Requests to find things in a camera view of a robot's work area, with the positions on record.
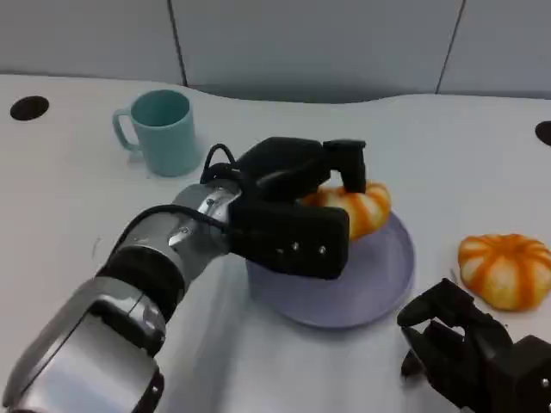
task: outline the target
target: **white wall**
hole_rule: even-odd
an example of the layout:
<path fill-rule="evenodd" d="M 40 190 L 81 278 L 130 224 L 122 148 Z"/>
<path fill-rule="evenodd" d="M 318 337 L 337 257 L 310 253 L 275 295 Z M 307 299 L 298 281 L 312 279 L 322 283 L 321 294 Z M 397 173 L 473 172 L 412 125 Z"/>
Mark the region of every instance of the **white wall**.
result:
<path fill-rule="evenodd" d="M 467 0 L 440 91 L 551 98 L 551 2 Z"/>
<path fill-rule="evenodd" d="M 2 0 L 0 71 L 182 83 L 164 0 Z"/>
<path fill-rule="evenodd" d="M 0 72 L 182 83 L 185 64 L 228 96 L 551 98 L 550 15 L 549 0 L 2 0 Z"/>
<path fill-rule="evenodd" d="M 461 0 L 173 0 L 189 85 L 365 100 L 436 90 Z"/>

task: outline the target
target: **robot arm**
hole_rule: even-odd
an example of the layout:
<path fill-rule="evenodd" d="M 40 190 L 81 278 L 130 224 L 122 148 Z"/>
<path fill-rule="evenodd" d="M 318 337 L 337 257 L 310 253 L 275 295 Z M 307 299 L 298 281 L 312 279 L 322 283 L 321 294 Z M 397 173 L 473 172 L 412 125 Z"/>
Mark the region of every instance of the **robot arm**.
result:
<path fill-rule="evenodd" d="M 331 170 L 349 191 L 365 191 L 363 147 L 271 138 L 238 161 L 230 154 L 229 163 L 212 166 L 211 152 L 201 183 L 136 217 L 96 277 L 23 353 L 3 395 L 8 412 L 154 411 L 164 389 L 154 356 L 165 324 L 217 256 L 233 252 L 287 274 L 338 277 L 347 214 L 296 200 Z"/>
<path fill-rule="evenodd" d="M 423 333 L 412 328 L 428 320 Z M 398 315 L 398 325 L 411 347 L 402 375 L 422 373 L 458 408 L 475 413 L 551 410 L 551 344 L 534 336 L 513 343 L 505 327 L 478 310 L 453 282 L 443 280 L 414 299 Z"/>

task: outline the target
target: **plastic pumpkin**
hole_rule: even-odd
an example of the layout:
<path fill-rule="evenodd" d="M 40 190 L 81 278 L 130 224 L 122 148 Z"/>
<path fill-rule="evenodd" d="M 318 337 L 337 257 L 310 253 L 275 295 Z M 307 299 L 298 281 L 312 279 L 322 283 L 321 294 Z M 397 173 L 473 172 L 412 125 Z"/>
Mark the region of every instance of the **plastic pumpkin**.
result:
<path fill-rule="evenodd" d="M 365 194 L 347 193 L 341 188 L 320 188 L 304 198 L 305 205 L 343 208 L 350 217 L 350 239 L 377 231 L 390 216 L 391 201 L 387 188 L 369 182 Z"/>
<path fill-rule="evenodd" d="M 499 310 L 535 308 L 551 288 L 551 253 L 523 235 L 467 237 L 459 265 L 465 287 Z"/>

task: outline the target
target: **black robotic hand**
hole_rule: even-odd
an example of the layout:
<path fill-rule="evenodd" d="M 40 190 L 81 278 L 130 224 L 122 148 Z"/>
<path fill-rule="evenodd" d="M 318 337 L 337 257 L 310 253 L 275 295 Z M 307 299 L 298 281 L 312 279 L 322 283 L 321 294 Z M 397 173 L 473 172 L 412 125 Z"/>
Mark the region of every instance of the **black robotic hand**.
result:
<path fill-rule="evenodd" d="M 348 192 L 365 192 L 365 142 L 269 138 L 237 161 L 210 165 L 201 183 L 237 182 L 241 196 L 228 207 L 230 251 L 284 274 L 335 279 L 348 260 L 349 217 L 338 208 L 302 206 L 331 171 Z"/>
<path fill-rule="evenodd" d="M 412 328 L 427 320 L 423 333 Z M 411 346 L 405 378 L 423 373 L 451 403 L 475 413 L 551 411 L 551 344 L 534 336 L 513 344 L 505 327 L 453 282 L 443 280 L 414 299 L 398 325 Z"/>

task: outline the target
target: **purple plate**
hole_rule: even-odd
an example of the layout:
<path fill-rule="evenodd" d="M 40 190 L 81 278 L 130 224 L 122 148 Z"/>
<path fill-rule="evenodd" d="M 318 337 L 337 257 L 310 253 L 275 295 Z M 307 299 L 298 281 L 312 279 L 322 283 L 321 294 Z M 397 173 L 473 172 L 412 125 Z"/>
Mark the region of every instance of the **purple plate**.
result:
<path fill-rule="evenodd" d="M 396 215 L 350 245 L 336 280 L 279 274 L 247 262 L 253 297 L 293 320 L 328 329 L 370 323 L 396 308 L 413 282 L 415 254 Z"/>

